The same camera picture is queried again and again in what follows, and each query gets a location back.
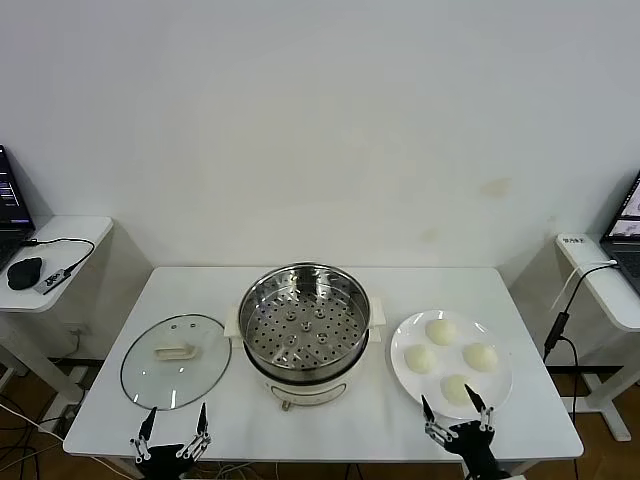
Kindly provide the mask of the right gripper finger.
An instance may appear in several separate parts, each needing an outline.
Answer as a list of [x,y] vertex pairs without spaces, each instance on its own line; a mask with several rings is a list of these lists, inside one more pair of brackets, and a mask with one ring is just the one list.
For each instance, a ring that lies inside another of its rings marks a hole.
[[422,411],[425,421],[425,433],[438,445],[449,451],[454,440],[454,433],[436,421],[435,414],[425,396],[422,396]]
[[478,393],[476,393],[468,384],[464,384],[464,387],[473,406],[475,407],[477,412],[480,414],[479,429],[481,431],[494,432],[495,431],[494,425],[493,425],[494,408],[488,407],[482,400],[481,396]]

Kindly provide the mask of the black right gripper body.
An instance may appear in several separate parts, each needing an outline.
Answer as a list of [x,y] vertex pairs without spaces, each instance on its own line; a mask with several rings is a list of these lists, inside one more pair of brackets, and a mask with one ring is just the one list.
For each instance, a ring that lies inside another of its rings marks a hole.
[[469,479],[503,478],[503,471],[490,448],[494,430],[479,420],[453,425],[450,430],[456,437],[449,442],[449,452],[463,459]]

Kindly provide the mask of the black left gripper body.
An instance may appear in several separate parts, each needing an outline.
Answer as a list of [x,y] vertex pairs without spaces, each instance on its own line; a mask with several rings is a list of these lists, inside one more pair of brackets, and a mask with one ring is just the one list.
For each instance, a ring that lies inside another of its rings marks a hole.
[[193,458],[179,455],[183,444],[159,445],[149,447],[149,459],[142,458],[136,468],[144,479],[178,480],[193,466]]

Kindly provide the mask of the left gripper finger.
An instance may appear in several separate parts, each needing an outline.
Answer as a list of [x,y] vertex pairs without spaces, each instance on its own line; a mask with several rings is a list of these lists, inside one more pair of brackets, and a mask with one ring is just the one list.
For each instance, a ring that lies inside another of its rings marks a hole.
[[137,436],[130,439],[130,444],[135,450],[136,458],[151,457],[151,453],[148,448],[148,441],[151,437],[156,413],[157,408],[153,407],[148,416],[142,421]]
[[203,403],[196,425],[195,436],[177,452],[177,457],[181,459],[199,459],[207,450],[209,444],[210,433],[208,431],[207,408],[206,403]]

